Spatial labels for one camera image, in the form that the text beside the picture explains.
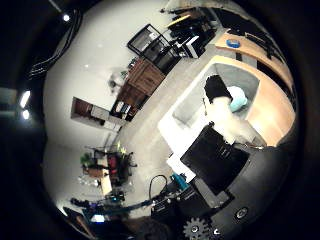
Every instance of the ceiling light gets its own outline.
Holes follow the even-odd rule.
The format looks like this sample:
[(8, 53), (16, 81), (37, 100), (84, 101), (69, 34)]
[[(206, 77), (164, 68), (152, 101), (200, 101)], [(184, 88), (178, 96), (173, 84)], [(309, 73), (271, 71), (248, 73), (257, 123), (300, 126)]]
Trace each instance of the ceiling light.
[(105, 218), (103, 215), (94, 215), (92, 218), (91, 218), (91, 222), (97, 222), (97, 223), (102, 223), (105, 221)]
[(63, 21), (65, 21), (65, 22), (69, 22), (70, 16), (69, 16), (68, 14), (63, 14), (62, 19), (63, 19)]
[(22, 117), (23, 117), (25, 120), (28, 120), (29, 117), (30, 117), (29, 111), (28, 111), (28, 110), (24, 110), (24, 111), (22, 112)]
[(22, 95), (22, 98), (21, 98), (21, 101), (20, 101), (20, 106), (22, 107), (22, 108), (24, 108), (25, 106), (26, 106), (26, 104), (27, 104), (27, 102), (28, 102), (28, 99), (29, 99), (29, 97), (30, 97), (30, 91), (25, 91), (24, 93), (23, 93), (23, 95)]

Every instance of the blue object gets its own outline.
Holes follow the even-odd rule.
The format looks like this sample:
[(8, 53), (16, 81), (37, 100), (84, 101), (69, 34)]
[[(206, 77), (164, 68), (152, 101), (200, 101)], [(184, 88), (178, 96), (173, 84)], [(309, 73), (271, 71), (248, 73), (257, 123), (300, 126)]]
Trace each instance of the blue object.
[(239, 48), (240, 47), (240, 42), (236, 39), (228, 39), (226, 41), (226, 43), (229, 47), (232, 47), (232, 48)]
[(248, 99), (246, 98), (244, 91), (241, 88), (231, 86), (227, 89), (233, 98), (232, 102), (230, 103), (231, 112), (236, 112), (247, 104)]
[(172, 175), (172, 178), (179, 185), (179, 187), (182, 191), (189, 187), (188, 183), (186, 182), (186, 180), (182, 176), (174, 173)]

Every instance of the table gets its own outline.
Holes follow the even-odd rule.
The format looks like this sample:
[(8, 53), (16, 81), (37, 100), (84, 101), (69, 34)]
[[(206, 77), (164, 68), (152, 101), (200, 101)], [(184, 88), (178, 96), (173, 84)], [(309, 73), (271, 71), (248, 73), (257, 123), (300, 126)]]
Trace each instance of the table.
[[(271, 68), (279, 77), (284, 81), (288, 88), (292, 91), (293, 79), (290, 73), (288, 66), (282, 63), (279, 59), (274, 56), (271, 56), (269, 59), (266, 55), (266, 52), (256, 43), (250, 41), (244, 36), (237, 36), (227, 33), (227, 31), (221, 35), (221, 37), (215, 43), (215, 46), (219, 49), (230, 50), (241, 54), (246, 54), (250, 57), (253, 57), (260, 62), (267, 65)], [(226, 43), (228, 39), (235, 39), (240, 42), (239, 48), (229, 47)]]
[(232, 58), (215, 56), (208, 65), (221, 63), (241, 68), (259, 79), (259, 86), (246, 120), (260, 133), (268, 146), (276, 146), (289, 132), (295, 112), (282, 89), (258, 69)]

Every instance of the cable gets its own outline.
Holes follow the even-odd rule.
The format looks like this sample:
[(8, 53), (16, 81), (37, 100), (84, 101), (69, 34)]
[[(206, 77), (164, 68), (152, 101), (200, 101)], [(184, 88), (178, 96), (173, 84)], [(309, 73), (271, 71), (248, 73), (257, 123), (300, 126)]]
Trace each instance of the cable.
[(145, 200), (141, 203), (137, 203), (128, 207), (121, 207), (119, 209), (112, 209), (112, 210), (103, 210), (101, 212), (97, 212), (99, 214), (103, 214), (103, 215), (111, 215), (111, 214), (122, 214), (122, 213), (126, 213), (126, 212), (131, 212), (135, 209), (144, 207), (144, 206), (149, 206), (151, 205), (151, 201), (150, 200)]
[(62, 13), (61, 8), (58, 6), (58, 4), (56, 4), (55, 1), (53, 1), (53, 0), (48, 0), (48, 1), (49, 1), (49, 3), (51, 3), (51, 5), (52, 5), (59, 13)]
[(154, 179), (156, 179), (157, 177), (162, 177), (162, 178), (164, 178), (164, 179), (165, 179), (165, 181), (166, 181), (165, 188), (166, 188), (166, 190), (168, 190), (168, 179), (167, 179), (167, 177), (166, 177), (165, 175), (162, 175), (162, 174), (154, 176), (154, 177), (151, 179), (151, 181), (150, 181), (150, 185), (149, 185), (149, 200), (151, 200), (151, 188), (152, 188), (152, 182), (153, 182), (153, 180), (154, 180)]
[(63, 47), (60, 50), (56, 51), (56, 53), (53, 56), (49, 57), (48, 59), (34, 64), (31, 67), (31, 71), (29, 73), (29, 80), (31, 80), (33, 77), (40, 76), (46, 73), (69, 49), (72, 41), (74, 40), (77, 33), (79, 32), (80, 26), (82, 24), (82, 20), (83, 20), (83, 15), (81, 14), (81, 12), (76, 9), (73, 10), (72, 22), (71, 22), (70, 28), (67, 31), (66, 41)]

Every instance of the white floor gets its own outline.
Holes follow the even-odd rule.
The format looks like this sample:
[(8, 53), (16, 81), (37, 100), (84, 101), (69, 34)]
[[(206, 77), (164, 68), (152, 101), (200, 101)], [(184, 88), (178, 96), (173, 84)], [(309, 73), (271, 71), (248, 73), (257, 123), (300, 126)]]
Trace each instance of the white floor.
[[(166, 164), (172, 152), (161, 136), (157, 124), (202, 68), (217, 54), (226, 56), (229, 53), (209, 44), (206, 52), (199, 59), (182, 59), (133, 121), (120, 131), (116, 142), (120, 141), (127, 152), (134, 152), (133, 159), (138, 164), (138, 167), (133, 169), (133, 176), (130, 177), (133, 189), (126, 194), (126, 205), (148, 199), (149, 183), (155, 175), (163, 174), (168, 178), (172, 175), (171, 168)], [(162, 179), (154, 181), (152, 192), (159, 193), (163, 186)], [(131, 216), (139, 217), (149, 214), (149, 209), (144, 209), (132, 212)]]

